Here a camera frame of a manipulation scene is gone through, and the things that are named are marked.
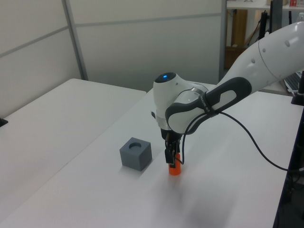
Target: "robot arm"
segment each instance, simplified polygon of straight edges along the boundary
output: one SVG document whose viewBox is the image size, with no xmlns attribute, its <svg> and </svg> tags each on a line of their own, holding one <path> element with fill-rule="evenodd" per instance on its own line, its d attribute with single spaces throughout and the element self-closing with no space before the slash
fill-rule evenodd
<svg viewBox="0 0 304 228">
<path fill-rule="evenodd" d="M 162 130 L 184 134 L 194 118 L 205 114 L 190 126 L 193 133 L 206 119 L 303 67 L 304 22 L 298 22 L 250 46 L 210 91 L 175 73 L 160 75 L 153 85 L 156 121 Z"/>
</svg>

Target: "white table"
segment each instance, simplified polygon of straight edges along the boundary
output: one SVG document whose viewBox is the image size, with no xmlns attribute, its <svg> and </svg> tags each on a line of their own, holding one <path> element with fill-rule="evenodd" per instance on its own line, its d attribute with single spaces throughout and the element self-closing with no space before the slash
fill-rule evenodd
<svg viewBox="0 0 304 228">
<path fill-rule="evenodd" d="M 283 167 L 289 164 L 303 110 L 290 101 L 256 92 L 226 110 Z M 204 122 L 186 138 L 186 163 L 173 177 L 151 110 L 152 91 L 0 228 L 272 227 L 286 172 L 265 161 L 240 126 L 221 115 Z M 121 165 L 119 149 L 131 137 L 151 142 L 153 159 L 143 172 Z"/>
<path fill-rule="evenodd" d="M 253 1 L 227 1 L 227 9 L 240 9 L 240 10 L 268 10 L 270 6 L 266 5 L 266 0 L 253 0 Z M 303 12 L 304 7 L 290 7 L 289 3 L 282 7 L 283 11 L 299 11 Z"/>
<path fill-rule="evenodd" d="M 0 128 L 0 222 L 146 93 L 71 79 Z"/>
<path fill-rule="evenodd" d="M 260 90 L 261 92 L 272 93 L 272 94 L 279 94 L 285 96 L 292 96 L 287 92 L 287 90 L 282 86 L 280 82 L 275 82 L 269 86 Z"/>
</svg>

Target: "white wall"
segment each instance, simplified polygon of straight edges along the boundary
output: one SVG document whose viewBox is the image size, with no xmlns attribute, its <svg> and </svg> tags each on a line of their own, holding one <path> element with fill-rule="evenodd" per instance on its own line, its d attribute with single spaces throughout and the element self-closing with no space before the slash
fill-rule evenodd
<svg viewBox="0 0 304 228">
<path fill-rule="evenodd" d="M 225 1 L 68 2 L 90 81 L 145 91 L 168 71 L 192 81 L 219 81 Z"/>
<path fill-rule="evenodd" d="M 61 0 L 0 0 L 0 117 L 80 78 Z"/>
</svg>

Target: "black stand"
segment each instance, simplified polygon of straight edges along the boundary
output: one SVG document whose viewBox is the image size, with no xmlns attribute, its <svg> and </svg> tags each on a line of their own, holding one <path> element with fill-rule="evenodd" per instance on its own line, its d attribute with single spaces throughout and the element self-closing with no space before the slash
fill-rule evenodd
<svg viewBox="0 0 304 228">
<path fill-rule="evenodd" d="M 291 25 L 292 22 L 291 22 L 291 11 L 288 12 L 288 18 L 289 18 L 289 24 Z"/>
<path fill-rule="evenodd" d="M 273 1 L 270 2 L 269 34 L 272 33 L 272 10 L 273 10 Z"/>
<path fill-rule="evenodd" d="M 267 12 L 263 12 L 261 14 L 261 26 L 260 26 L 260 32 L 258 34 L 258 40 L 264 38 L 265 36 L 266 23 L 267 23 Z"/>
<path fill-rule="evenodd" d="M 8 123 L 7 120 L 1 119 L 0 118 L 0 127 L 2 127 L 3 125 L 6 125 Z"/>
<path fill-rule="evenodd" d="M 299 89 L 295 97 L 292 99 L 291 103 L 293 105 L 304 106 L 304 71 L 302 71 L 302 76 L 299 84 Z"/>
</svg>

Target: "orange cylinder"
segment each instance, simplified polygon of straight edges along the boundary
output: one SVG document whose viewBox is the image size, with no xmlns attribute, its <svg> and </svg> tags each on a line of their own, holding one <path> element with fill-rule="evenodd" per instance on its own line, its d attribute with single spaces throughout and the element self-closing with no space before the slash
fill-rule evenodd
<svg viewBox="0 0 304 228">
<path fill-rule="evenodd" d="M 176 153 L 175 157 L 181 159 L 179 153 Z M 178 160 L 175 160 L 175 168 L 172 168 L 169 165 L 169 174 L 173 176 L 177 176 L 180 175 L 180 173 L 181 173 L 181 163 Z"/>
</svg>

